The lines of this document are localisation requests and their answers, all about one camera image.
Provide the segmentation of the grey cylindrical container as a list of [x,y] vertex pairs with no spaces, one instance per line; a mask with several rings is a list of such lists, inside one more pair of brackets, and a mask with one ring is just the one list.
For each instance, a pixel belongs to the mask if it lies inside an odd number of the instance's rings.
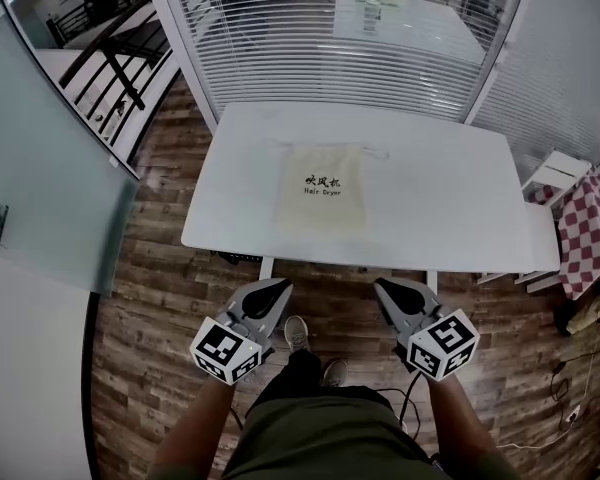
[[363,30],[365,33],[375,33],[381,20],[381,3],[377,0],[365,0],[363,6]]

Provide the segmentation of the beige hair dryer bag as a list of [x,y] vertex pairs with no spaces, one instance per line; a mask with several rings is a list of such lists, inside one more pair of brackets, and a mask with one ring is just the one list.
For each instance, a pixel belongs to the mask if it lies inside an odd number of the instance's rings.
[[365,228],[363,161],[386,161],[388,151],[355,142],[275,145],[282,150],[275,207],[280,230],[355,235]]

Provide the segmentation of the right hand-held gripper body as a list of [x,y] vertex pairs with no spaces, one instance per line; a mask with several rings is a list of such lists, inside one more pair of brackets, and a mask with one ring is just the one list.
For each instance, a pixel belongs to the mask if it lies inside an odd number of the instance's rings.
[[456,309],[426,327],[401,333],[397,353],[410,372],[441,381],[472,359],[479,338],[465,312]]

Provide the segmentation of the person's grey shoe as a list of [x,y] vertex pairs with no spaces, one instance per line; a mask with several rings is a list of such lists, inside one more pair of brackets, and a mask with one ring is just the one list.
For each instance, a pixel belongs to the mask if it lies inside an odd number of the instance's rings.
[[300,316],[290,316],[284,325],[284,338],[291,353],[310,350],[308,326]]
[[342,359],[334,359],[326,365],[323,371],[322,385],[324,387],[343,387],[347,377],[347,363]]

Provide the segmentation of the person's black trousers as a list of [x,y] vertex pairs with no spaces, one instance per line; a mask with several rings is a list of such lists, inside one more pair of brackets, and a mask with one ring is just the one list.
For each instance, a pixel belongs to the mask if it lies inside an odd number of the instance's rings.
[[276,375],[257,397],[246,415],[259,405],[282,399],[336,397],[365,400],[391,409],[390,402],[366,386],[323,386],[322,363],[306,349],[289,356],[287,365]]

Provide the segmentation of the beige cloth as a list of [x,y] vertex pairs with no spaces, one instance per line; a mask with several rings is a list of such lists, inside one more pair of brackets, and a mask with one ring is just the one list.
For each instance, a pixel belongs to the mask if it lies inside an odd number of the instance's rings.
[[566,331],[575,335],[600,321],[600,294],[584,309],[579,310],[567,323]]

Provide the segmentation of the person's left grey shoe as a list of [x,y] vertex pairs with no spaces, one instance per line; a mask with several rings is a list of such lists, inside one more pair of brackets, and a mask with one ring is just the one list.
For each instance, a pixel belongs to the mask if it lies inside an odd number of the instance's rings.
[[290,316],[284,325],[284,338],[291,353],[310,350],[308,326],[300,316]]

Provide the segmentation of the person's right forearm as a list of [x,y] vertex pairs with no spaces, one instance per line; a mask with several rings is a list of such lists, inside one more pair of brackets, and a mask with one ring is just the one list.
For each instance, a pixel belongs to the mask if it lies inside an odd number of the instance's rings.
[[455,375],[427,381],[439,452],[454,468],[464,469],[483,455],[497,452]]

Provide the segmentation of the frosted glass door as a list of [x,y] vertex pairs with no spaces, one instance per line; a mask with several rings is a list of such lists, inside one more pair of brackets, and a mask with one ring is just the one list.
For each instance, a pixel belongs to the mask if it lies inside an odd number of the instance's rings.
[[138,182],[41,69],[0,0],[0,257],[110,291]]

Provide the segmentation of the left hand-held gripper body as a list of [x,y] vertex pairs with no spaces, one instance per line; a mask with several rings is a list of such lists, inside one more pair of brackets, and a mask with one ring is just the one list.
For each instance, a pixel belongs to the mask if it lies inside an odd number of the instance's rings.
[[194,363],[217,380],[234,385],[273,353],[275,317],[251,318],[243,311],[206,317],[190,345]]

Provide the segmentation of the person's right grey shoe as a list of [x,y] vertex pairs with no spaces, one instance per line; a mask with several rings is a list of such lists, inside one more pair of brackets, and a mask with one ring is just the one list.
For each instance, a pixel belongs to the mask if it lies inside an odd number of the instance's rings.
[[323,371],[322,385],[324,387],[343,387],[347,377],[347,363],[342,359],[334,359],[326,365]]

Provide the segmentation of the glass partition with white blinds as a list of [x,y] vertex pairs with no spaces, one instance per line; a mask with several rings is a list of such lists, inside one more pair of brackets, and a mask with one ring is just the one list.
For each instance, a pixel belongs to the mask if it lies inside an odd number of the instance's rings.
[[473,120],[503,134],[521,178],[553,150],[600,165],[600,0],[526,0]]
[[519,0],[425,1],[457,13],[486,52],[480,65],[337,38],[335,0],[175,0],[174,7],[216,114],[237,102],[308,101],[460,121],[494,64]]

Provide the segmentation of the large white table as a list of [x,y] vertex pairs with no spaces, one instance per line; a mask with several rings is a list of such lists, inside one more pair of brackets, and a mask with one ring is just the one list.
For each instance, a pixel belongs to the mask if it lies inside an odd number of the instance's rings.
[[400,7],[372,2],[372,20],[364,1],[335,0],[333,35],[429,51],[480,65],[486,55],[457,13],[449,6],[406,0]]

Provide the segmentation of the red white checkered cloth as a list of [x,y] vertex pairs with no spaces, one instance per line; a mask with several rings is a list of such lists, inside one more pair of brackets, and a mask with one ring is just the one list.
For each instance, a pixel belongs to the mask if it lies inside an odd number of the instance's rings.
[[589,171],[578,185],[559,199],[559,271],[527,286],[529,293],[561,285],[575,301],[600,281],[600,169]]

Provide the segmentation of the person's left forearm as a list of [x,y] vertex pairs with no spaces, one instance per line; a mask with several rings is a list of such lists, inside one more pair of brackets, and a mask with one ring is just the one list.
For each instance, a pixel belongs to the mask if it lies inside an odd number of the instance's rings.
[[208,378],[158,446],[147,480],[207,480],[235,387]]

